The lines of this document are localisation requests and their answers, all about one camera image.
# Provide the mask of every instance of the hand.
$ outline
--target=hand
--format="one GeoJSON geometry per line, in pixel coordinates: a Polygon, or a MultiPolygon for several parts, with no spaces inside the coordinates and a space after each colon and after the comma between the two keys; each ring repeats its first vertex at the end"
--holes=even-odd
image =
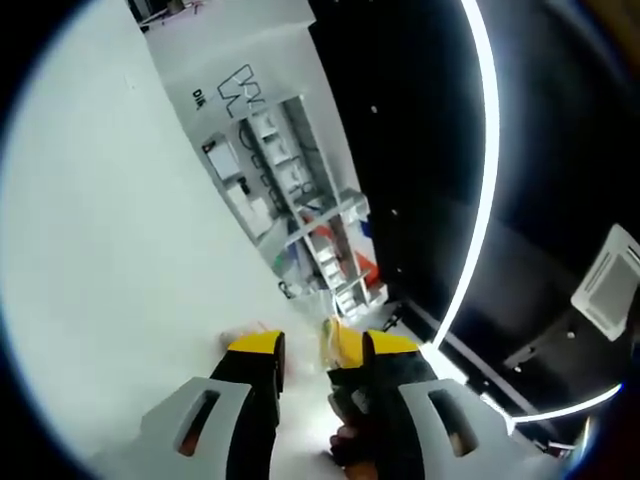
{"type": "Polygon", "coordinates": [[[376,466],[367,460],[366,440],[359,438],[354,427],[342,426],[330,438],[331,453],[335,462],[344,467],[348,480],[378,480],[376,466]]]}

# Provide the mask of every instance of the white box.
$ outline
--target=white box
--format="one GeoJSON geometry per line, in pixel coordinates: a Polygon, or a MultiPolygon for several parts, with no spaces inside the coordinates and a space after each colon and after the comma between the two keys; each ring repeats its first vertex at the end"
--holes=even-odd
{"type": "Polygon", "coordinates": [[[351,310],[353,308],[356,308],[356,300],[354,298],[351,298],[347,302],[342,302],[340,304],[340,307],[345,312],[348,311],[348,310],[351,310]]]}
{"type": "Polygon", "coordinates": [[[311,243],[313,244],[313,248],[318,255],[318,261],[320,263],[325,263],[335,258],[336,252],[333,249],[333,244],[331,240],[322,235],[312,235],[311,243]]]}
{"type": "Polygon", "coordinates": [[[273,117],[267,111],[253,115],[251,124],[261,138],[278,132],[278,127],[276,127],[273,117]]]}
{"type": "Polygon", "coordinates": [[[207,157],[223,181],[241,172],[235,152],[225,141],[216,142],[207,157]]]}
{"type": "Polygon", "coordinates": [[[289,148],[287,148],[286,143],[280,135],[267,138],[264,141],[264,145],[267,151],[266,153],[274,165],[278,165],[291,158],[291,152],[289,152],[289,148]]]}
{"type": "Polygon", "coordinates": [[[297,168],[293,163],[288,163],[286,166],[278,169],[278,177],[280,183],[282,183],[282,188],[289,193],[293,192],[301,184],[297,168]]]}
{"type": "Polygon", "coordinates": [[[328,262],[321,263],[321,266],[322,266],[322,270],[324,271],[324,274],[327,277],[331,277],[341,271],[340,264],[338,263],[338,260],[335,257],[333,257],[333,259],[329,260],[328,262]]]}
{"type": "Polygon", "coordinates": [[[344,285],[347,281],[347,279],[345,278],[342,272],[338,272],[335,275],[328,277],[328,280],[329,280],[329,288],[332,290],[335,290],[341,285],[344,285]]]}
{"type": "Polygon", "coordinates": [[[227,195],[255,238],[271,228],[273,220],[262,198],[249,202],[249,199],[242,191],[242,187],[238,184],[227,190],[227,195]]]}
{"type": "Polygon", "coordinates": [[[340,303],[348,302],[353,299],[353,289],[345,290],[340,295],[336,297],[336,300],[340,303]]]}

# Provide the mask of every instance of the led light strip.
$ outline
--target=led light strip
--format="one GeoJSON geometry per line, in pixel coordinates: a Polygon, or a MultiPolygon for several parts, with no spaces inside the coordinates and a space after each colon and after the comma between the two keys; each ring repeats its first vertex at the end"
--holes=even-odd
{"type": "Polygon", "coordinates": [[[439,379],[451,378],[461,385],[465,385],[469,380],[469,376],[449,360],[444,353],[435,348],[433,344],[425,343],[420,347],[420,352],[439,379]]]}
{"type": "Polygon", "coordinates": [[[581,412],[587,408],[595,407],[599,403],[606,402],[613,397],[620,389],[622,384],[616,385],[612,389],[598,395],[597,397],[587,400],[586,402],[578,403],[571,407],[561,408],[560,410],[554,410],[553,412],[539,413],[537,415],[526,415],[523,417],[513,417],[515,423],[529,423],[539,422],[541,420],[550,420],[552,418],[564,417],[565,415],[571,415],[573,413],[581,412]]]}
{"type": "Polygon", "coordinates": [[[589,435],[591,434],[591,417],[587,417],[587,423],[584,425],[584,433],[582,435],[582,445],[580,446],[582,453],[580,457],[584,457],[589,447],[589,435]]]}
{"type": "Polygon", "coordinates": [[[471,244],[467,252],[467,259],[460,275],[460,281],[456,288],[449,310],[447,310],[440,329],[433,339],[433,345],[439,348],[445,335],[451,328],[451,324],[460,309],[462,300],[467,293],[473,271],[478,263],[482,242],[489,225],[491,214],[491,204],[493,203],[493,193],[496,187],[496,177],[498,175],[498,154],[500,150],[500,110],[498,103],[498,80],[496,69],[493,63],[493,54],[489,44],[489,35],[482,20],[482,14],[475,0],[460,0],[464,8],[473,40],[476,44],[478,59],[480,61],[480,75],[482,76],[482,90],[484,94],[484,115],[485,115],[485,150],[484,150],[484,171],[482,174],[482,190],[480,192],[480,203],[476,216],[476,224],[471,237],[471,244]]]}
{"type": "Polygon", "coordinates": [[[480,398],[484,401],[484,403],[486,403],[491,408],[493,408],[496,412],[502,415],[502,418],[504,418],[504,423],[507,427],[507,433],[509,434],[509,436],[511,436],[513,434],[513,431],[516,429],[516,422],[513,421],[513,417],[509,415],[504,410],[504,408],[498,405],[498,402],[496,402],[493,399],[493,397],[491,397],[487,393],[483,393],[482,395],[480,395],[480,398]]]}

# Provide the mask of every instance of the item on shelf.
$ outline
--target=item on shelf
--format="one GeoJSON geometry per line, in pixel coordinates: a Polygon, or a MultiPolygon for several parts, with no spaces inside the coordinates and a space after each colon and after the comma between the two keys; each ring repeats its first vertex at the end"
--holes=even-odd
{"type": "Polygon", "coordinates": [[[289,160],[291,152],[287,148],[284,139],[280,135],[272,135],[265,139],[264,146],[266,154],[269,156],[274,165],[289,160]]]}
{"type": "Polygon", "coordinates": [[[262,198],[249,201],[239,184],[235,184],[227,190],[227,195],[255,238],[271,228],[273,220],[269,216],[269,209],[262,198]]]}
{"type": "Polygon", "coordinates": [[[302,218],[311,221],[315,215],[326,209],[325,199],[314,188],[309,188],[305,185],[303,189],[308,190],[309,193],[299,198],[296,203],[302,218]]]}
{"type": "Polygon", "coordinates": [[[282,164],[278,168],[278,176],[282,186],[294,202],[297,202],[304,195],[310,194],[315,188],[309,172],[300,158],[282,164]]]}
{"type": "Polygon", "coordinates": [[[351,300],[349,300],[348,302],[341,303],[340,308],[345,313],[350,312],[351,310],[356,308],[356,299],[352,297],[351,300]]]}
{"type": "Polygon", "coordinates": [[[226,141],[214,141],[204,147],[207,158],[222,181],[242,173],[231,145],[226,141]]]}
{"type": "Polygon", "coordinates": [[[345,290],[344,292],[340,293],[340,295],[336,295],[336,300],[338,301],[338,303],[345,303],[351,299],[353,299],[352,289],[345,290]]]}
{"type": "Polygon", "coordinates": [[[358,221],[366,221],[367,215],[369,215],[369,205],[366,201],[361,201],[342,212],[342,220],[345,224],[351,225],[358,221]]]}
{"type": "Polygon", "coordinates": [[[336,288],[345,284],[346,281],[347,279],[345,278],[344,273],[342,273],[341,271],[338,271],[338,273],[328,277],[329,288],[331,290],[335,290],[336,288]]]}
{"type": "Polygon", "coordinates": [[[340,272],[340,263],[338,263],[336,257],[333,257],[327,262],[321,262],[320,268],[322,268],[322,271],[327,277],[331,277],[340,272]]]}
{"type": "Polygon", "coordinates": [[[331,240],[322,235],[311,235],[311,243],[318,256],[320,263],[325,263],[335,258],[336,252],[333,248],[331,240]]]}
{"type": "Polygon", "coordinates": [[[252,126],[255,132],[261,137],[266,138],[278,132],[278,127],[268,111],[256,113],[252,116],[252,126]]]}

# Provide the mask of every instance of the white wall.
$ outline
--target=white wall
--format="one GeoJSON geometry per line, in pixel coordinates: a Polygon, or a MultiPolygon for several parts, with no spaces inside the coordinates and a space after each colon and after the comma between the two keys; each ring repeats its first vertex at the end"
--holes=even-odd
{"type": "Polygon", "coordinates": [[[295,320],[197,160],[122,0],[94,1],[37,70],[1,194],[9,342],[83,456],[208,375],[220,330],[295,320]]]}
{"type": "MultiPolygon", "coordinates": [[[[359,190],[342,121],[308,31],[314,21],[307,0],[210,2],[197,15],[184,14],[154,28],[146,39],[169,99],[196,148],[229,122],[228,100],[217,87],[250,65],[260,99],[303,97],[318,148],[338,189],[359,190]],[[193,97],[196,90],[207,100],[200,108],[193,97]]],[[[233,105],[234,115],[248,115],[250,107],[239,100],[233,105]]]]}

